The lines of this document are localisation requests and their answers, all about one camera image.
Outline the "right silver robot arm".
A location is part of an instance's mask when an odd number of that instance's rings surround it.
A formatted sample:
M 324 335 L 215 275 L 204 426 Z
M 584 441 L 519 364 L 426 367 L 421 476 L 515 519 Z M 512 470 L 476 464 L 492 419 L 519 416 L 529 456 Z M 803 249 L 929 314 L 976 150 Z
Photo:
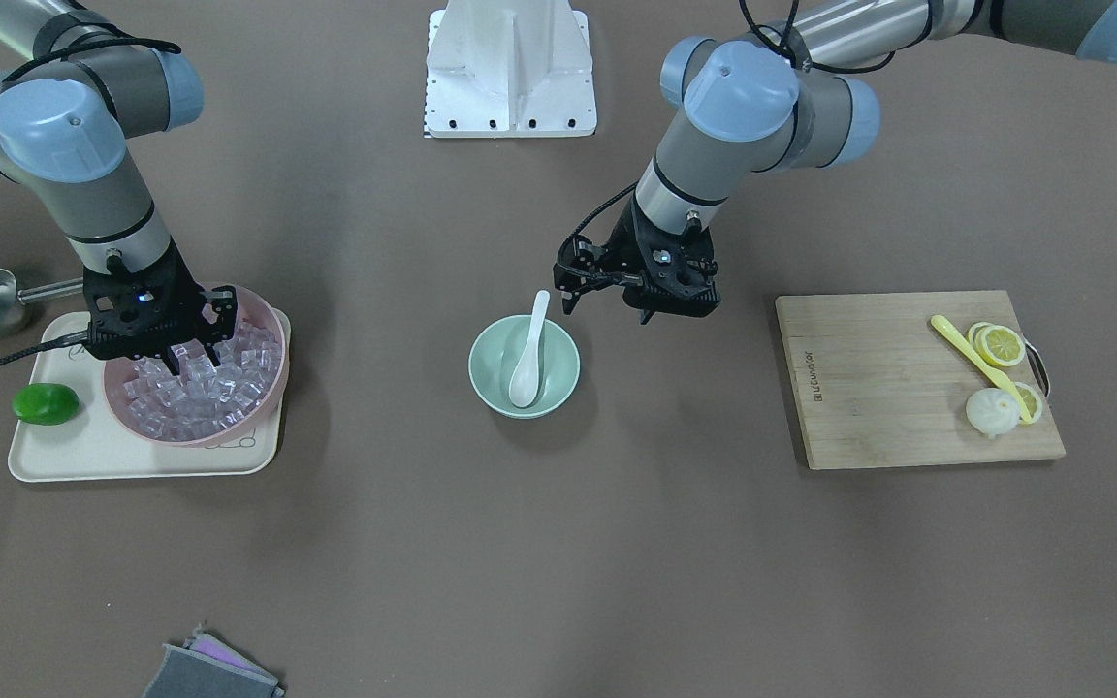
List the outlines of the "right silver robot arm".
M 214 361 L 236 291 L 195 283 L 128 154 L 128 138 L 203 113 L 194 66 L 76 1 L 0 1 L 0 41 L 25 57 L 0 70 L 0 175 L 40 199 L 80 257 L 90 319 L 75 342 L 174 375 L 176 346 L 200 343 Z

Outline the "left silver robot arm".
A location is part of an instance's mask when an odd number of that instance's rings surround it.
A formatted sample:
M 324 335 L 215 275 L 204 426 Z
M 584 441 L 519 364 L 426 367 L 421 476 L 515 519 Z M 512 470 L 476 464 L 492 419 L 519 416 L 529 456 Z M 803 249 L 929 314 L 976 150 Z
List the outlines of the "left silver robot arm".
M 961 34 L 1117 63 L 1117 1 L 830 1 L 781 22 L 750 19 L 727 41 L 686 37 L 659 75 L 674 119 L 618 194 L 615 229 L 604 243 L 576 229 L 558 247 L 563 313 L 617 286 L 642 323 L 709 315 L 719 305 L 710 226 L 742 178 L 863 156 L 881 111 L 861 75 Z

